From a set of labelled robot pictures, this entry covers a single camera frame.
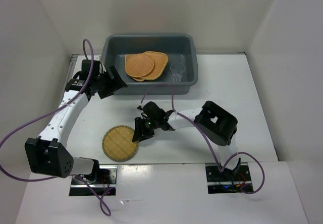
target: white table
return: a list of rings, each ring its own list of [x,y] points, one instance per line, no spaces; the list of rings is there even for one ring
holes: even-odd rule
[[[105,197],[111,217],[94,196],[69,197],[70,177],[28,183],[16,224],[306,224],[287,163],[262,165],[266,182],[254,195],[208,194],[204,164],[121,165],[116,196]],[[259,186],[259,167],[249,168]]]
[[[76,70],[80,69],[79,57]],[[71,177],[28,183],[16,224],[32,223],[242,223],[306,224],[307,220],[285,162],[278,162],[245,55],[198,55],[199,81],[187,95],[175,96],[177,109],[188,109],[212,100],[237,117],[237,144],[262,161],[266,174],[263,189],[254,195],[208,194],[205,165],[213,162],[196,130],[157,131],[140,143],[135,157],[119,165],[116,196],[105,197],[112,211],[103,215],[93,196],[69,197]],[[169,96],[149,96],[164,109]],[[68,141],[74,156],[113,163],[102,152],[101,141],[116,125],[134,127],[132,112],[138,96],[93,97],[80,115]],[[261,172],[250,162],[254,188]]]
[[[74,73],[81,69],[84,56],[78,56]],[[190,109],[212,100],[238,119],[237,146],[259,161],[277,161],[266,120],[251,76],[246,56],[198,55],[198,82],[186,95],[175,96],[175,108]],[[89,157],[100,163],[116,164],[102,151],[105,133],[117,125],[134,128],[141,96],[91,98],[70,134],[67,149],[75,157]],[[169,95],[148,96],[164,110],[171,108]],[[252,161],[246,156],[242,160]],[[214,162],[210,150],[193,128],[164,132],[140,142],[137,154],[126,164]]]

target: gray plastic bin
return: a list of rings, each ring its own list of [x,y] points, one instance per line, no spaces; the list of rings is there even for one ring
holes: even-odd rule
[[[163,74],[156,80],[137,82],[125,71],[125,55],[159,51],[167,54],[169,61]],[[107,68],[114,65],[120,77],[128,85],[115,92],[115,95],[143,95],[151,86],[168,83],[174,94],[186,94],[190,87],[197,82],[197,59],[192,37],[186,34],[134,34],[109,36],[102,51],[101,62]],[[182,63],[185,72],[181,82],[171,79],[170,66],[172,63]],[[169,87],[158,86],[149,94],[171,94]]]

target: wooden coaster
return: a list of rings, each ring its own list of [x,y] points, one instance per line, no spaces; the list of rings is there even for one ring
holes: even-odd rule
[[[132,142],[134,132],[127,126],[111,128],[103,137],[103,152],[113,161],[128,161],[136,154],[139,147],[139,141]]]
[[[155,66],[153,58],[145,54],[137,54],[129,58],[125,63],[126,73],[134,78],[140,78],[149,74]]]
[[[168,56],[165,53],[157,51],[146,51],[143,54],[150,56],[155,61],[155,67],[153,70],[146,76],[140,77],[145,80],[154,80],[159,78],[162,75],[164,68],[168,62]]]
[[[125,61],[128,61],[130,58],[132,58],[134,55],[136,54],[126,54],[126,57],[125,57]],[[134,78],[132,77],[134,80],[138,81],[138,82],[142,82],[142,81],[145,81],[144,79],[139,79],[139,78]]]

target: clear plastic cup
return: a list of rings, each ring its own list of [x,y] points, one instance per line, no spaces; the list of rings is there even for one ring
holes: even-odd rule
[[[183,64],[179,64],[179,63],[172,64],[171,65],[172,81],[181,82],[184,71],[185,71],[185,66]]]

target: white wall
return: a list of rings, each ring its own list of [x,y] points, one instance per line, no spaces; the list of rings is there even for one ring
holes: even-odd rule
[[[247,57],[278,156],[322,223],[323,0],[274,0]]]
[[[88,36],[101,52],[116,33],[183,32],[198,52],[245,51],[271,0],[40,0],[69,53]]]
[[[69,56],[39,0],[0,0],[0,138],[57,106]],[[44,122],[11,137],[0,163],[22,178],[30,169],[24,153],[28,137]],[[0,222],[14,223],[26,184],[0,173]]]

